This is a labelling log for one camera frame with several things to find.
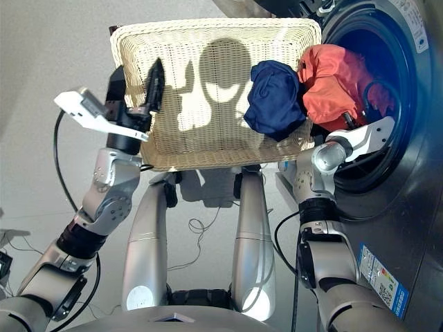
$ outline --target sticker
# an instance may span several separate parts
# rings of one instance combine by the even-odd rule
[[[360,245],[359,268],[361,275],[370,283],[386,306],[396,316],[403,318],[409,292],[364,244]]]
[[[424,24],[420,11],[413,0],[389,0],[405,19],[409,26],[415,42],[415,49],[417,53],[424,52],[429,48],[428,37],[424,30]]]

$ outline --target floor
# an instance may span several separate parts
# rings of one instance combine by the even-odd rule
[[[61,91],[85,85],[103,99],[114,67],[109,26],[224,15],[210,0],[2,1],[0,13],[0,233],[11,230],[7,233],[11,244],[28,250],[19,251],[1,242],[14,258],[9,280],[15,292],[39,258],[25,239],[34,248],[44,250],[73,217],[53,165],[52,135],[58,112],[53,98]],[[90,186],[91,170],[105,137],[72,120],[62,123],[60,164],[77,204]],[[273,164],[264,169],[267,205],[273,208],[269,215],[272,230],[291,213],[275,187],[276,170]],[[94,319],[93,314],[110,314],[120,303],[126,240],[138,202],[153,175],[143,173],[133,197],[132,213],[101,250],[100,287],[91,310],[81,314],[73,326]],[[208,224],[217,212],[217,208],[206,208],[201,201],[184,201],[180,188],[178,191],[179,205],[167,213],[170,266],[191,261],[197,254],[197,235],[188,230],[188,219],[195,217]],[[221,194],[212,197],[225,198]],[[228,287],[237,215],[235,205],[221,209],[213,227],[205,233],[197,262],[186,270],[169,273],[168,283],[173,289]],[[291,252],[295,250],[297,226],[293,221],[281,232],[282,247],[289,257],[294,256]],[[276,269],[278,303],[267,323],[277,330],[290,331],[293,277],[280,259]],[[82,299],[95,273],[95,268],[87,273],[90,282]],[[316,311],[310,296],[300,292],[298,331],[314,331]]]

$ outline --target barcode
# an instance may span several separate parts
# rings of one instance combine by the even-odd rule
[[[392,293],[390,293],[386,287],[383,284],[380,284],[380,291],[379,291],[381,299],[390,306],[390,303],[392,301]]]

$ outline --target laundry basket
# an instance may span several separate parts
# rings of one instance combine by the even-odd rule
[[[309,19],[196,19],[134,24],[111,36],[123,65],[128,106],[145,101],[147,72],[159,57],[165,69],[161,111],[141,147],[156,171],[232,167],[293,160],[312,147],[306,121],[276,142],[243,120],[251,67],[274,59],[297,69],[320,28]]]

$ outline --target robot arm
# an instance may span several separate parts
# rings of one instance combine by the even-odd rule
[[[386,117],[353,131],[335,131],[296,161],[293,194],[300,210],[297,266],[303,285],[317,296],[325,331],[406,331],[370,289],[358,285],[359,267],[338,221],[334,173],[344,161],[378,151],[394,127]]]
[[[46,249],[17,296],[0,302],[1,331],[45,331],[49,320],[64,319],[77,302],[87,282],[83,274],[108,235],[131,211],[142,163],[137,154],[141,140],[147,138],[150,111],[160,109],[163,85],[163,67],[157,60],[141,107],[126,107],[122,67],[111,76],[106,106],[85,88],[61,93],[55,99],[83,127],[108,132],[107,147],[98,153],[91,187],[72,222]]]

